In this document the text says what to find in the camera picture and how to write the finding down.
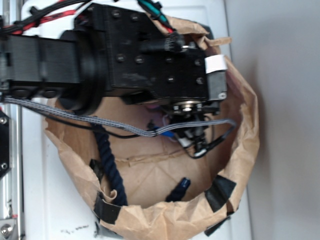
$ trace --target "blue rope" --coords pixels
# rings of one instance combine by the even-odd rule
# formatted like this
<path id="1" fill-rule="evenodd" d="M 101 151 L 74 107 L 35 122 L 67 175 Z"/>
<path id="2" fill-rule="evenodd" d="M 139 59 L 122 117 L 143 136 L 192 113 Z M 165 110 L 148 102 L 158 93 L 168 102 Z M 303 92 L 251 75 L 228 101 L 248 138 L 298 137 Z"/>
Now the blue rope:
<path id="1" fill-rule="evenodd" d="M 105 129 L 98 124 L 92 124 L 92 127 L 100 131 L 105 131 Z M 111 189 L 117 191 L 117 196 L 113 200 L 113 204 L 117 206 L 128 206 L 124 181 L 117 169 L 115 156 L 112 154 L 110 148 L 109 135 L 107 133 L 94 132 L 94 136 L 98 145 L 105 175 L 110 182 Z"/>

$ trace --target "paper bag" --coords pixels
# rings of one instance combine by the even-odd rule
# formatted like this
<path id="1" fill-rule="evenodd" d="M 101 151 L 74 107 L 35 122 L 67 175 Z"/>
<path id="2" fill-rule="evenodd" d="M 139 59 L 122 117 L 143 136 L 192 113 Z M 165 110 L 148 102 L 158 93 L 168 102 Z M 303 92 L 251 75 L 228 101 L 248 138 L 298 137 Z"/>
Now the paper bag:
<path id="1" fill-rule="evenodd" d="M 219 54 L 218 45 L 230 42 L 230 38 L 207 39 L 207 31 L 197 23 L 177 18 L 169 20 L 209 55 Z M 231 118 L 237 122 L 237 129 L 205 157 L 191 159 L 178 143 L 164 136 L 110 137 L 129 206 L 110 204 L 116 193 L 106 178 L 100 184 L 89 167 L 91 159 L 99 160 L 94 134 L 46 120 L 47 136 L 56 145 L 79 194 L 101 219 L 102 226 L 127 240 L 187 240 L 238 209 L 259 148 L 258 102 L 232 62 L 228 58 L 226 61 L 228 97 L 222 102 L 221 114 L 216 119 Z M 143 105 L 125 105 L 119 98 L 112 97 L 106 97 L 94 115 L 142 129 L 151 119 L 158 126 L 163 124 L 162 112 L 151 112 Z M 215 127 L 216 135 L 220 136 L 228 127 Z M 124 133 L 119 129 L 108 130 Z M 191 179 L 191 186 L 182 201 L 164 202 L 184 177 Z"/>

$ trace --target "red cable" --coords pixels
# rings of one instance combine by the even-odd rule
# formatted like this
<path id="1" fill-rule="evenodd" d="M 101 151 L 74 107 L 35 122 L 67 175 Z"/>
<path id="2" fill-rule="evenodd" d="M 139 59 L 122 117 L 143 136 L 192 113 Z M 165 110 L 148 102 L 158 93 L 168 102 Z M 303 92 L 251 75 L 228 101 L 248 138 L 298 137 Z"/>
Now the red cable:
<path id="1" fill-rule="evenodd" d="M 48 23 L 48 22 L 51 22 L 51 21 L 54 21 L 54 20 L 57 20 L 57 19 L 61 19 L 61 18 L 67 17 L 67 16 L 72 16 L 76 12 L 77 12 L 76 10 L 67 10 L 67 11 L 63 11 L 63 12 L 56 13 L 56 14 L 53 14 L 53 15 L 45 16 L 45 17 L 40 19 L 40 24 Z M 31 28 L 34 28 L 35 26 L 36 26 L 36 23 L 32 22 L 32 23 L 24 26 L 23 30 L 15 31 L 12 34 L 21 35 L 21 34 L 24 33 L 24 31 L 27 31 L 27 30 L 29 30 Z"/>
<path id="2" fill-rule="evenodd" d="M 167 26 L 165 26 L 164 24 L 162 24 L 162 26 L 170 33 L 170 34 L 172 34 L 173 32 L 174 32 L 174 30 L 173 29 L 171 29 L 171 28 L 169 28 L 169 27 L 167 27 Z"/>

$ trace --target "robotic arm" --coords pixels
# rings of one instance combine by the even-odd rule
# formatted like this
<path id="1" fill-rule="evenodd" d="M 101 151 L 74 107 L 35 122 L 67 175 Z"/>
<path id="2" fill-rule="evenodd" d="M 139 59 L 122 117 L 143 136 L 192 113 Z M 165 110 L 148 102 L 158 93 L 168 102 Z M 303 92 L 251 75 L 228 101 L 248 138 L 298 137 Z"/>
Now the robotic arm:
<path id="1" fill-rule="evenodd" d="M 166 130 L 185 149 L 194 147 L 190 157 L 203 157 L 235 127 L 230 119 L 205 121 L 205 114 L 219 114 L 220 102 L 227 97 L 224 56 L 207 57 L 196 43 L 187 42 L 170 26 L 159 3 L 138 2 L 168 35 L 145 13 L 96 3 L 78 14 L 74 29 L 65 31 L 60 39 L 19 35 L 16 25 L 3 28 L 2 99 L 26 107 L 24 103 L 34 97 L 58 98 L 65 109 L 74 112 L 68 114 L 81 121 L 90 118 L 87 115 L 95 112 L 103 97 L 120 97 L 128 105 L 156 104 L 169 116 Z M 31 12 L 32 17 L 38 16 L 38 23 L 48 14 L 44 10 Z M 208 143 L 205 129 L 221 123 L 232 127 Z M 149 131 L 154 131 L 153 136 L 161 133 L 154 127 Z"/>

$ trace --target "bolt head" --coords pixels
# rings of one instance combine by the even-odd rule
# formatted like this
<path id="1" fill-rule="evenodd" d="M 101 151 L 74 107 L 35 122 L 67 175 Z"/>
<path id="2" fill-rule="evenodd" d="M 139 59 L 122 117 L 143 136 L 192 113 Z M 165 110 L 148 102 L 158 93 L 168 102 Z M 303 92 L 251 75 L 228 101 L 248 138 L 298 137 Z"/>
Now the bolt head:
<path id="1" fill-rule="evenodd" d="M 8 122 L 6 117 L 0 117 L 0 124 L 5 125 Z"/>
<path id="2" fill-rule="evenodd" d="M 169 77 L 167 78 L 167 82 L 170 83 L 170 84 L 174 83 L 175 80 L 176 80 L 176 79 L 175 79 L 174 76 L 169 76 Z"/>
<path id="3" fill-rule="evenodd" d="M 1 168 L 2 168 L 3 170 L 6 170 L 6 169 L 8 168 L 8 164 L 2 163 Z"/>
<path id="4" fill-rule="evenodd" d="M 143 63 L 145 62 L 144 57 L 141 56 L 141 55 L 136 56 L 134 60 L 135 60 L 135 62 L 136 62 L 137 64 L 143 64 Z"/>
<path id="5" fill-rule="evenodd" d="M 112 10 L 111 15 L 113 18 L 119 19 L 121 18 L 121 11 L 119 9 L 114 9 Z"/>
<path id="6" fill-rule="evenodd" d="M 200 67 L 200 66 L 202 65 L 200 59 L 196 59 L 196 60 L 194 61 L 194 65 Z"/>
<path id="7" fill-rule="evenodd" d="M 167 63 L 167 64 L 172 64 L 173 62 L 174 62 L 174 59 L 172 58 L 172 57 L 167 57 L 166 59 L 165 59 L 165 62 Z"/>
<path id="8" fill-rule="evenodd" d="M 3 225 L 1 227 L 1 234 L 5 238 L 8 238 L 12 234 L 13 231 L 14 231 L 13 227 L 10 226 L 9 224 Z"/>
<path id="9" fill-rule="evenodd" d="M 221 92 L 219 95 L 218 95 L 218 98 L 221 99 L 221 100 L 224 100 L 227 98 L 227 94 L 225 92 Z"/>
<path id="10" fill-rule="evenodd" d="M 196 79 L 196 83 L 197 83 L 198 85 L 203 85 L 203 84 L 205 83 L 205 80 L 204 80 L 203 77 L 198 77 L 198 78 Z"/>
<path id="11" fill-rule="evenodd" d="M 126 56 L 122 53 L 119 53 L 116 55 L 116 60 L 119 62 L 119 63 L 123 63 L 126 59 Z"/>
<path id="12" fill-rule="evenodd" d="M 133 22 L 138 22 L 139 21 L 139 15 L 136 14 L 136 13 L 131 14 L 130 18 L 131 18 L 131 20 Z"/>

